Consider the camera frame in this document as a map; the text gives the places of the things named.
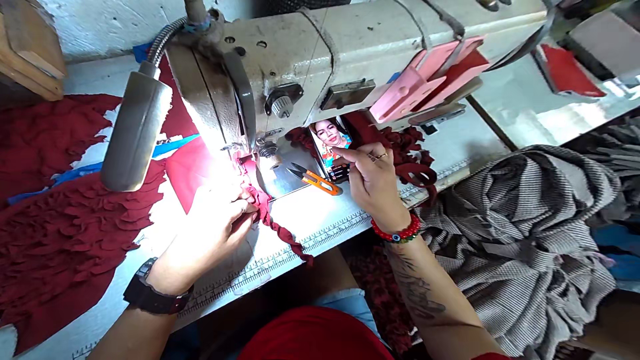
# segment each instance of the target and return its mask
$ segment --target watch strap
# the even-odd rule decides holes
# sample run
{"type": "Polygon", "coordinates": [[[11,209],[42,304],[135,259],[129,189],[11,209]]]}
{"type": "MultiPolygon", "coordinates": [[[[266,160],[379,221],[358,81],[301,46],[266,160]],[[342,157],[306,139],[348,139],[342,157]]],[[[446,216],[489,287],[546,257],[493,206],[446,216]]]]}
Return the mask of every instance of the watch strap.
{"type": "Polygon", "coordinates": [[[124,291],[124,300],[134,307],[152,314],[170,315],[185,308],[193,293],[193,285],[181,295],[160,293],[147,283],[147,275],[157,258],[145,262],[133,276],[124,291]]]}

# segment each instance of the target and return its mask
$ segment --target woman on phone screen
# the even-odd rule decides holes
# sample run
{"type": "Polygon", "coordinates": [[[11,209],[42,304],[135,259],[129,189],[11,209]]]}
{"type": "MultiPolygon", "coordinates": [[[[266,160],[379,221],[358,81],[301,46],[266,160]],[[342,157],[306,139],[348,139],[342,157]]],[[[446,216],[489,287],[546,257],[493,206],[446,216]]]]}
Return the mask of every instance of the woman on phone screen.
{"type": "Polygon", "coordinates": [[[335,118],[315,122],[309,125],[309,129],[322,142],[319,151],[326,168],[333,166],[333,161],[340,157],[332,151],[334,147],[348,149],[351,145],[351,137],[335,118]]]}

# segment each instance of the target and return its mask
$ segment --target red fabric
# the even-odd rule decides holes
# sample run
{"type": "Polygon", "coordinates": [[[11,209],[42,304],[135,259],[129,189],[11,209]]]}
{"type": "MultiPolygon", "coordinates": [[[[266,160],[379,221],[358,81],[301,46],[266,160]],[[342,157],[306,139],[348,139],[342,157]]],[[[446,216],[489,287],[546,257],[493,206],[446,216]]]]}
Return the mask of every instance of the red fabric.
{"type": "Polygon", "coordinates": [[[175,78],[171,72],[171,67],[169,67],[169,61],[166,59],[166,55],[163,55],[158,68],[160,69],[159,80],[169,85],[173,90],[171,109],[162,124],[160,133],[166,134],[167,138],[175,135],[182,135],[182,137],[185,138],[197,134],[198,129],[191,120],[191,116],[189,116],[184,102],[182,102],[182,96],[178,91],[178,86],[175,83],[175,78]]]}
{"type": "Polygon", "coordinates": [[[0,326],[16,326],[16,354],[98,302],[163,182],[164,161],[152,161],[137,192],[111,192],[94,173],[0,212],[0,326]]]}
{"type": "Polygon", "coordinates": [[[120,98],[111,95],[67,95],[54,102],[0,111],[0,209],[6,199],[38,192],[53,184],[51,176],[71,170],[95,136],[111,126],[103,117],[120,98]]]}
{"type": "Polygon", "coordinates": [[[393,360],[360,320],[320,306],[289,310],[263,327],[238,360],[393,360]]]}
{"type": "Polygon", "coordinates": [[[318,152],[316,151],[316,145],[314,139],[311,137],[307,127],[294,127],[291,129],[284,138],[291,142],[291,147],[302,148],[314,157],[316,160],[320,160],[318,152]]]}
{"type": "Polygon", "coordinates": [[[271,196],[262,191],[262,189],[258,185],[258,181],[255,177],[255,161],[246,160],[240,165],[240,169],[243,172],[242,175],[244,176],[242,186],[246,188],[251,195],[253,195],[253,198],[255,199],[255,202],[253,204],[259,208],[257,219],[260,219],[260,221],[262,221],[264,225],[270,227],[271,230],[275,231],[282,241],[291,245],[291,250],[293,251],[293,253],[298,255],[300,259],[302,259],[302,261],[306,261],[308,266],[313,266],[314,257],[305,254],[302,250],[302,244],[297,243],[296,240],[294,240],[291,232],[278,225],[278,223],[273,221],[273,219],[271,218],[271,214],[269,214],[269,200],[271,200],[271,196]]]}
{"type": "Polygon", "coordinates": [[[271,197],[258,185],[255,178],[254,161],[246,160],[239,164],[239,168],[234,169],[228,158],[218,159],[212,156],[202,137],[198,137],[178,149],[167,159],[166,172],[186,213],[189,213],[191,209],[196,190],[208,179],[215,177],[218,181],[231,182],[231,178],[226,178],[239,177],[242,187],[253,195],[254,205],[259,208],[256,222],[262,221],[264,225],[274,230],[282,241],[291,245],[291,250],[302,260],[307,261],[309,265],[313,263],[313,256],[303,253],[302,245],[296,243],[291,232],[279,226],[271,218],[269,214],[271,197]]]}
{"type": "Polygon", "coordinates": [[[360,111],[345,114],[343,118],[354,128],[351,135],[356,146],[380,142],[384,147],[391,149],[394,153],[396,175],[400,177],[400,182],[425,188],[429,194],[428,205],[435,203],[438,195],[435,187],[437,174],[431,169],[433,158],[429,155],[429,151],[422,150],[418,143],[424,141],[420,131],[412,126],[400,132],[391,131],[391,127],[380,131],[360,111]],[[411,155],[411,151],[419,151],[420,158],[411,155]]]}
{"type": "Polygon", "coordinates": [[[358,286],[365,291],[380,336],[399,354],[407,351],[414,324],[383,248],[373,246],[370,254],[345,256],[345,260],[358,286]]]}
{"type": "Polygon", "coordinates": [[[603,97],[606,93],[595,86],[578,66],[573,53],[547,44],[540,45],[547,59],[551,81],[558,92],[575,92],[582,96],[603,97]]]}
{"type": "Polygon", "coordinates": [[[471,360],[510,360],[511,358],[502,354],[496,354],[495,352],[488,352],[478,357],[474,357],[471,360]]]}

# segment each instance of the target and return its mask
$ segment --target smartphone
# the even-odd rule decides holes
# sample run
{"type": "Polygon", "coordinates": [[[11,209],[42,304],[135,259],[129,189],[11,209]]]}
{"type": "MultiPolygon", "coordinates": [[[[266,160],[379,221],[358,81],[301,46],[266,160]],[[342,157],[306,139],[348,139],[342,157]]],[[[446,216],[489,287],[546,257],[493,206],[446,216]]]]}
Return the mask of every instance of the smartphone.
{"type": "Polygon", "coordinates": [[[320,165],[324,169],[325,177],[333,183],[341,183],[349,178],[349,165],[336,165],[334,161],[340,156],[335,154],[334,147],[348,149],[351,146],[351,136],[344,127],[340,117],[320,120],[309,125],[311,136],[314,139],[320,165]]]}

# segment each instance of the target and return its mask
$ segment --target arm tattoo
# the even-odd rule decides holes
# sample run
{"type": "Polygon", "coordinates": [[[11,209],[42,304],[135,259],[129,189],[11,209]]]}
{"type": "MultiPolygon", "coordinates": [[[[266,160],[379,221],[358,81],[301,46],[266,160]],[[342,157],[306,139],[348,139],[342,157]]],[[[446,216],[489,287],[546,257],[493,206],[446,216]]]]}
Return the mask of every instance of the arm tattoo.
{"type": "Polygon", "coordinates": [[[421,320],[433,320],[436,314],[447,309],[443,304],[429,300],[430,285],[415,274],[415,264],[410,258],[388,247],[387,257],[394,265],[396,281],[404,294],[406,306],[414,316],[421,320]]]}

